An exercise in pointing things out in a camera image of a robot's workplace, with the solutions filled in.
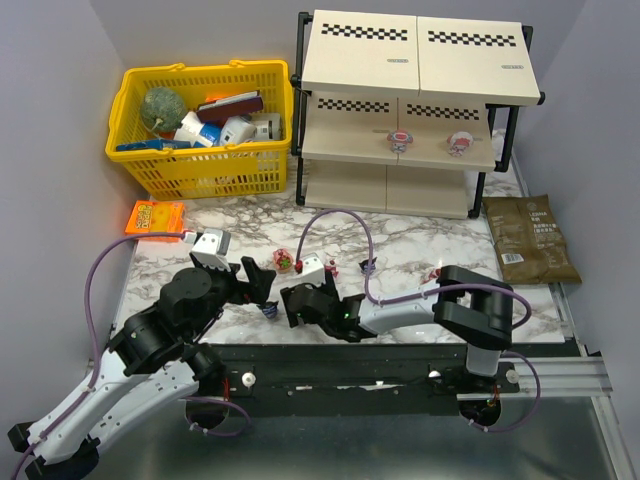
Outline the pink bear strawberry toy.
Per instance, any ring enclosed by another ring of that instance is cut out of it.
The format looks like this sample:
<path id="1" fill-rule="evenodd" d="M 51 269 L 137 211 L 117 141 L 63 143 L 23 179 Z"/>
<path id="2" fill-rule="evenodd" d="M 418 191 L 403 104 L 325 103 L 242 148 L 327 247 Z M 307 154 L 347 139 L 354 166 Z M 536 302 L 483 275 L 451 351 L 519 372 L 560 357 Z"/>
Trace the pink bear strawberry toy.
<path id="1" fill-rule="evenodd" d="M 276 249 L 272 254 L 272 261 L 279 274 L 287 273 L 295 266 L 294 257 L 285 248 Z"/>

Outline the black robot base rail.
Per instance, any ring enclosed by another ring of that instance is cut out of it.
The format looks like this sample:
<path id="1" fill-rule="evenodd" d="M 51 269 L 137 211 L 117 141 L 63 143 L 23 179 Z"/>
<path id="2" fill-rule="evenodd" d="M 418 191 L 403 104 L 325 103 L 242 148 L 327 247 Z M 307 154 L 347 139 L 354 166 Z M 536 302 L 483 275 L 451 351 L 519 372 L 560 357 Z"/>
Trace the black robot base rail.
<path id="1" fill-rule="evenodd" d="M 231 399 L 252 417 L 455 416 L 462 400 L 519 392 L 465 370 L 461 345 L 221 345 Z"/>

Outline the pink round bunny toy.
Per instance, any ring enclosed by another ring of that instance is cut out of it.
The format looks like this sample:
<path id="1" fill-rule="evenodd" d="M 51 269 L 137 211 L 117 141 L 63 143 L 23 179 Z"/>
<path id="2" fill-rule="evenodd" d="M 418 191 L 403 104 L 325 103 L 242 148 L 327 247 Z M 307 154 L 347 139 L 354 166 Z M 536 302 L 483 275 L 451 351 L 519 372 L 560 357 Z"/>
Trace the pink round bunny toy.
<path id="1" fill-rule="evenodd" d="M 407 151 L 410 144 L 413 143 L 413 136 L 406 130 L 395 130 L 387 135 L 387 141 L 390 143 L 390 150 L 395 154 L 402 154 Z"/>

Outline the white pink bunny toy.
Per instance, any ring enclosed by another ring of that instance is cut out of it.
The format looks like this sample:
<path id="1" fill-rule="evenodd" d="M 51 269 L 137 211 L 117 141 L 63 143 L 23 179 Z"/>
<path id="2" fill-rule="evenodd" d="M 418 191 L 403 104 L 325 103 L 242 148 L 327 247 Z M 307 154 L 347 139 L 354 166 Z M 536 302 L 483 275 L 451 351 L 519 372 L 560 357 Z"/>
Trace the white pink bunny toy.
<path id="1" fill-rule="evenodd" d="M 461 157 L 474 144 L 474 137 L 466 131 L 458 131 L 447 138 L 448 154 Z"/>

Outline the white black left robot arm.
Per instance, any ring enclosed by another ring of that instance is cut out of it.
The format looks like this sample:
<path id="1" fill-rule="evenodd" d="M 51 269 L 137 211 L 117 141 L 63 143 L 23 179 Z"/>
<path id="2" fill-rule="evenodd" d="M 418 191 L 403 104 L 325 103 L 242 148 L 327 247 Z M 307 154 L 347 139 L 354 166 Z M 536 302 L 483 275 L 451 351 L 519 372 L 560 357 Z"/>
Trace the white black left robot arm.
<path id="1" fill-rule="evenodd" d="M 219 400 L 226 368 L 203 334 L 228 304 L 267 303 L 276 278 L 250 257 L 228 268 L 184 268 L 150 307 L 129 317 L 94 369 L 41 420 L 8 437 L 30 479 L 82 479 L 109 443 L 167 403 Z"/>

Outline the black purple-bow cat toy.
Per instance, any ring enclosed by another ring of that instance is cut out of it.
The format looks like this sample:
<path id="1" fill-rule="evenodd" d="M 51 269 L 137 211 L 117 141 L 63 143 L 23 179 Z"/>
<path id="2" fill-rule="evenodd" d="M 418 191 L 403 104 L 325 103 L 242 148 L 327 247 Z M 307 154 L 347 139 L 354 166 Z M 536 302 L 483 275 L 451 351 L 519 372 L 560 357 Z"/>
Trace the black purple-bow cat toy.
<path id="1" fill-rule="evenodd" d="M 278 315 L 278 301 L 268 301 L 261 306 L 262 314 L 269 320 L 274 320 Z"/>

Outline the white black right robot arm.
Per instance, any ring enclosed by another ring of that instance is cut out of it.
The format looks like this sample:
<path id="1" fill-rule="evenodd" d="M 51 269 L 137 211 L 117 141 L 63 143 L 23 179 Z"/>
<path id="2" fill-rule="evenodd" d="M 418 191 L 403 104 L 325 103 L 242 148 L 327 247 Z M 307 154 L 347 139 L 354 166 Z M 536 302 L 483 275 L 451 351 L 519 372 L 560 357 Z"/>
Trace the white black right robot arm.
<path id="1" fill-rule="evenodd" d="M 465 368 L 480 377 L 495 376 L 501 354 L 512 345 L 512 287 L 458 266 L 446 266 L 435 280 L 394 298 L 340 297 L 330 280 L 286 287 L 281 298 L 291 327 L 316 325 L 350 343 L 438 325 L 466 342 Z"/>

